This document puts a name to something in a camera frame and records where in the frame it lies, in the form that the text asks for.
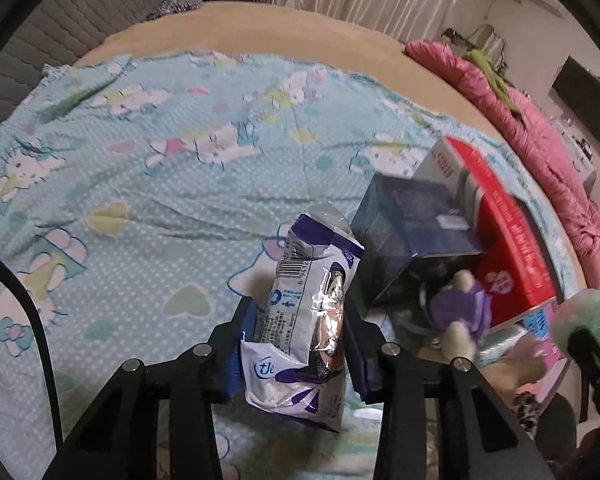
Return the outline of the green mint tissue packet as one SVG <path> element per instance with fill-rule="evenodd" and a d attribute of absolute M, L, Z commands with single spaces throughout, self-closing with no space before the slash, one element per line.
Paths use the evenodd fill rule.
<path fill-rule="evenodd" d="M 563 302 L 550 321 L 550 336 L 557 348 L 569 356 L 568 340 L 582 327 L 600 342 L 600 289 L 582 289 Z"/>

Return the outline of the white purple snack packet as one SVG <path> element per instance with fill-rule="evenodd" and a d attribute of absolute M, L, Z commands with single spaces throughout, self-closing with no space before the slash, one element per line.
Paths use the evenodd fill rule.
<path fill-rule="evenodd" d="M 349 222 L 329 203 L 311 207 L 291 225 L 258 339 L 240 344 L 248 404 L 340 430 L 344 297 L 363 255 Z"/>

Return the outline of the purple plush toy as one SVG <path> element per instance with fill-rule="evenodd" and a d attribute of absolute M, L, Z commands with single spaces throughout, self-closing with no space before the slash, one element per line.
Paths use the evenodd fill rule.
<path fill-rule="evenodd" d="M 451 284 L 429 301 L 430 323 L 440 333 L 440 351 L 445 359 L 475 359 L 478 343 L 490 330 L 491 301 L 469 270 L 456 272 Z"/>

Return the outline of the shallow tray with pink book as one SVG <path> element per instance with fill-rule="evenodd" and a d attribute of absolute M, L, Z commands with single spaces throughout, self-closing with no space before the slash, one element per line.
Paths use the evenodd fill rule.
<path fill-rule="evenodd" d="M 545 408 L 569 370 L 568 359 L 550 339 L 553 314 L 550 304 L 523 320 L 491 330 L 480 341 L 454 322 L 436 344 L 425 344 L 417 356 L 441 364 L 464 356 L 510 408 L 524 396 Z"/>

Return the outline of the red tissue pack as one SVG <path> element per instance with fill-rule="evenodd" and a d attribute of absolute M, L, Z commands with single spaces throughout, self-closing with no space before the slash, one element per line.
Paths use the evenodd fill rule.
<path fill-rule="evenodd" d="M 555 300 L 556 289 L 524 213 L 470 144 L 444 136 L 414 172 L 455 197 L 483 249 L 474 275 L 491 296 L 493 328 Z"/>

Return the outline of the dark navy small box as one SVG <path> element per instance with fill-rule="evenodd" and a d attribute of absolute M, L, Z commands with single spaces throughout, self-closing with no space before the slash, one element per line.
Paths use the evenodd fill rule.
<path fill-rule="evenodd" d="M 483 254 L 450 190 L 426 180 L 375 174 L 352 231 L 365 249 L 356 279 L 368 308 L 414 297 L 422 284 L 441 286 Z"/>

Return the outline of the white drawer cabinet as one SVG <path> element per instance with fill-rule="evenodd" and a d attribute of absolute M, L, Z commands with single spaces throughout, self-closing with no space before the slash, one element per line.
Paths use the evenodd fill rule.
<path fill-rule="evenodd" d="M 559 119 L 554 120 L 553 125 L 562 137 L 562 143 L 566 147 L 572 166 L 582 181 L 586 192 L 591 193 L 597 178 L 591 144 L 585 138 L 575 136 L 571 129 Z"/>

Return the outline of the Hello Kitty blue bedsheet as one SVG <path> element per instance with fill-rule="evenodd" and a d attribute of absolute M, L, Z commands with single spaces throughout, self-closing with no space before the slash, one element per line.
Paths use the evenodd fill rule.
<path fill-rule="evenodd" d="M 477 144 L 579 290 L 515 152 L 369 76 L 219 52 L 47 67 L 0 123 L 0 259 L 41 315 L 64 429 L 124 360 L 173 359 L 265 300 L 299 214 L 352 218 L 376 172 L 410 176 L 440 136 Z"/>

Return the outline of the pink quilt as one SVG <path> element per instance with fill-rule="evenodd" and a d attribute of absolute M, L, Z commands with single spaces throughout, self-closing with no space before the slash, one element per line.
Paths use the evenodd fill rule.
<path fill-rule="evenodd" d="M 477 66 L 457 56 L 448 44 L 432 40 L 408 42 L 403 52 L 436 74 L 489 119 L 539 183 L 552 203 L 580 261 L 586 284 L 600 288 L 600 213 L 585 192 L 562 138 L 529 98 L 505 80 L 522 121 L 493 93 Z"/>

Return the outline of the green cloth on quilt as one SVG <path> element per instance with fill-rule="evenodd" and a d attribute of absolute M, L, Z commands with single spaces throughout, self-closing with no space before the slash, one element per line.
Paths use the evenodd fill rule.
<path fill-rule="evenodd" d="M 495 96 L 506 105 L 513 118 L 522 121 L 522 113 L 514 100 L 510 97 L 504 79 L 494 70 L 489 59 L 479 50 L 472 49 L 463 55 L 464 60 L 471 62 L 482 71 Z"/>

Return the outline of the round beige mattress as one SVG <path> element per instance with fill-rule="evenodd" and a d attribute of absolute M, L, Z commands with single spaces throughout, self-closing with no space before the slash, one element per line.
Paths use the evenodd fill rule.
<path fill-rule="evenodd" d="M 460 92 L 408 58 L 398 40 L 286 6 L 229 1 L 204 4 L 198 11 L 116 32 L 76 64 L 92 65 L 122 54 L 146 58 L 193 50 L 276 54 L 366 74 L 427 110 L 451 116 L 494 140 L 502 138 Z"/>

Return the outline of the black wall television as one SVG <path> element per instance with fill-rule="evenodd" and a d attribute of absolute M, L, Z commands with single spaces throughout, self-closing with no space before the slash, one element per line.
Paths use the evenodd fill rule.
<path fill-rule="evenodd" d="M 600 144 L 600 77 L 568 56 L 552 88 Z"/>

